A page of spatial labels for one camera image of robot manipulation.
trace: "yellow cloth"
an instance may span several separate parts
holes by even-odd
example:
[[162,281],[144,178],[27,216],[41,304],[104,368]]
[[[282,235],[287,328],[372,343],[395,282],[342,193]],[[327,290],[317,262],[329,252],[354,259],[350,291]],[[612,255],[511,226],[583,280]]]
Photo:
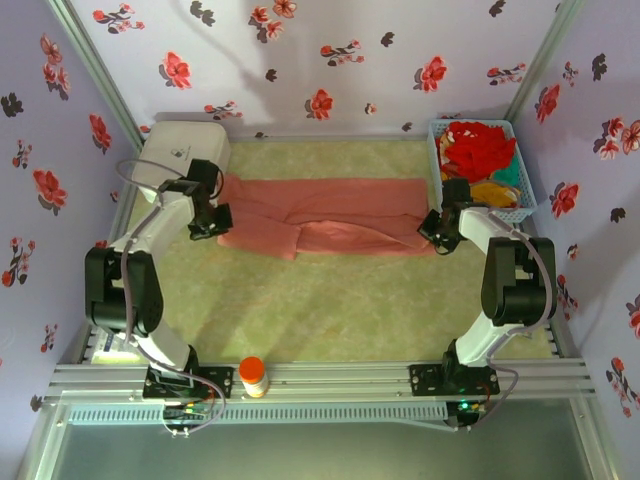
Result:
[[[443,182],[449,178],[444,172],[440,172],[440,177]],[[471,198],[474,202],[487,203],[499,208],[513,207],[517,200],[510,189],[491,181],[471,185]]]

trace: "blue basket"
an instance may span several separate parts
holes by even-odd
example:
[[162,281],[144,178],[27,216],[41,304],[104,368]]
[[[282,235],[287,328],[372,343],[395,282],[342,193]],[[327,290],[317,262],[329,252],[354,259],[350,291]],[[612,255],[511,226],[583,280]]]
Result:
[[[429,138],[427,139],[427,148],[429,149],[429,161],[431,163],[431,176],[433,178],[433,187],[436,191],[436,210],[442,211],[442,181],[440,177],[440,165],[438,164],[438,150],[436,148],[436,138],[440,138],[451,122],[481,122],[490,127],[501,127],[507,139],[515,138],[513,127],[506,120],[463,120],[463,119],[447,119],[432,120],[429,123]],[[533,212],[536,207],[536,197],[533,195],[531,182],[527,175],[527,169],[522,161],[520,148],[516,143],[516,157],[520,168],[518,169],[518,189],[520,190],[521,208],[511,212],[496,212],[496,214],[505,222],[520,223]]]

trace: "orange bottle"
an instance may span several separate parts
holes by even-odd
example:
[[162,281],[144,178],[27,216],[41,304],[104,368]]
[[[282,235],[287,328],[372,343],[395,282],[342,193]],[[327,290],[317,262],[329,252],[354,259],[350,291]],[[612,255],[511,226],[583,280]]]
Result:
[[264,363],[258,357],[247,357],[238,367],[238,374],[247,394],[253,398],[260,398],[269,390],[269,377]]

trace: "pink cloth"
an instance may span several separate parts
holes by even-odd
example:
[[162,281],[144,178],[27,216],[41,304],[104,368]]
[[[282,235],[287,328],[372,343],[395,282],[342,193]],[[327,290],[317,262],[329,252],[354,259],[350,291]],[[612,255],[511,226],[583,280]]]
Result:
[[421,179],[241,180],[220,196],[233,228],[218,243],[293,260],[296,252],[422,255],[417,232],[427,214]]

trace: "wall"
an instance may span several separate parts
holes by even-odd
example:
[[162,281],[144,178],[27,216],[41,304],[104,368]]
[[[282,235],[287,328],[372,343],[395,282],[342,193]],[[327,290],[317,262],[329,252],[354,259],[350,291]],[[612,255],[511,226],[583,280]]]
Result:
[[587,2],[516,123],[562,313],[640,475],[640,3]]
[[500,118],[558,1],[70,3],[143,132],[213,119],[253,137]]
[[0,31],[4,480],[14,478],[51,372],[84,322],[84,254],[109,232],[121,185],[114,163],[132,147],[45,2],[7,3]]

